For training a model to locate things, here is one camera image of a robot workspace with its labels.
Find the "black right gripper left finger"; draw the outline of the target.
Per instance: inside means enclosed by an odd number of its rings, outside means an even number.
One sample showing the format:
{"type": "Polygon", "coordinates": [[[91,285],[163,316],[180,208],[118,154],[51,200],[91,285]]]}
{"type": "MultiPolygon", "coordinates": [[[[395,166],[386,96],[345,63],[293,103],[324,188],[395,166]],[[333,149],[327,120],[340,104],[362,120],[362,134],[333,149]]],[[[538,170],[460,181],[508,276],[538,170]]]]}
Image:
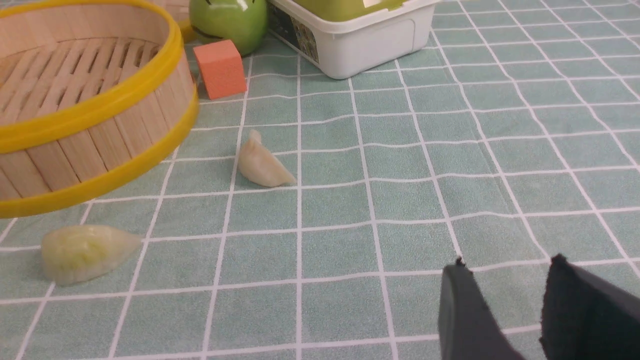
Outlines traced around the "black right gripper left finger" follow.
{"type": "Polygon", "coordinates": [[[522,360],[498,326],[461,257],[444,266],[438,314],[442,360],[522,360]]]}

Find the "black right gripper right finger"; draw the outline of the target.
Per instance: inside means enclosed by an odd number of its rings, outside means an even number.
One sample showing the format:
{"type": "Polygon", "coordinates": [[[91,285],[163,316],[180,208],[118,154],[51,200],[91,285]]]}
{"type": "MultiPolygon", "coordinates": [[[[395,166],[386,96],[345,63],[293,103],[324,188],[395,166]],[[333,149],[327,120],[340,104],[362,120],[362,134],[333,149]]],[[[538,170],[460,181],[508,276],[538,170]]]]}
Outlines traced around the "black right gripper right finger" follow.
{"type": "Polygon", "coordinates": [[[546,279],[540,342],[548,360],[637,360],[640,299],[558,254],[546,279]]]}

